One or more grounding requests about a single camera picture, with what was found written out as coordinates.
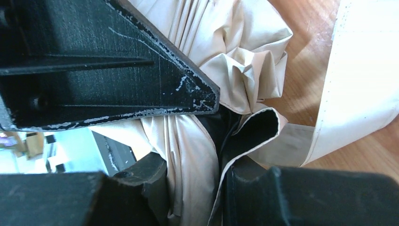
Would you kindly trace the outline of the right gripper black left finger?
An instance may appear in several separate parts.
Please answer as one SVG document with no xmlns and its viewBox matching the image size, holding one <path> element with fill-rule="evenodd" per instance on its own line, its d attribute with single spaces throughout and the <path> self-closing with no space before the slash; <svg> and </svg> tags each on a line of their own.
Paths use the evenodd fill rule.
<svg viewBox="0 0 399 226">
<path fill-rule="evenodd" d="M 3 226 L 157 226 L 132 186 L 104 173 L 2 174 Z"/>
</svg>

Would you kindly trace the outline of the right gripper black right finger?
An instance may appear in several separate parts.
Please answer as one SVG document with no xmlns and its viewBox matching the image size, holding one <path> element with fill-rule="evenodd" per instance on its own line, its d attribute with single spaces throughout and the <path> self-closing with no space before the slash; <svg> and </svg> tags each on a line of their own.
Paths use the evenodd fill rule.
<svg viewBox="0 0 399 226">
<path fill-rule="evenodd" d="M 396 226 L 399 185 L 383 174 L 271 167 L 244 156 L 228 169 L 225 226 Z"/>
</svg>

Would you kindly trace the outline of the black and beige folding umbrella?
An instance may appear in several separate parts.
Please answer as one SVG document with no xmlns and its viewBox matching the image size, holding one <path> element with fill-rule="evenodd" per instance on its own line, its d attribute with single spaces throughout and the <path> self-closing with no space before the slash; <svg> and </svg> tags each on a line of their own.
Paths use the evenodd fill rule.
<svg viewBox="0 0 399 226">
<path fill-rule="evenodd" d="M 167 115 L 91 127 L 167 165 L 171 226 L 222 221 L 222 180 L 250 157 L 302 166 L 386 127 L 399 114 L 399 3 L 341 2 L 315 126 L 263 102 L 281 97 L 293 31 L 267 0 L 130 0 L 219 88 L 213 115 Z"/>
</svg>

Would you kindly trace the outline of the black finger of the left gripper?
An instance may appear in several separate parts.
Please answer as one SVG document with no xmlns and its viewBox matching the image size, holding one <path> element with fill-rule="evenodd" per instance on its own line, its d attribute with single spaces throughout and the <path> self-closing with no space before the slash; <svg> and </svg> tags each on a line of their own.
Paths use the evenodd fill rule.
<svg viewBox="0 0 399 226">
<path fill-rule="evenodd" d="M 167 164 L 158 153 L 147 154 L 114 177 L 138 188 L 136 193 L 144 200 L 143 206 L 149 208 L 158 225 L 168 225 Z"/>
<path fill-rule="evenodd" d="M 0 128 L 213 114 L 220 89 L 127 0 L 0 3 Z"/>
</svg>

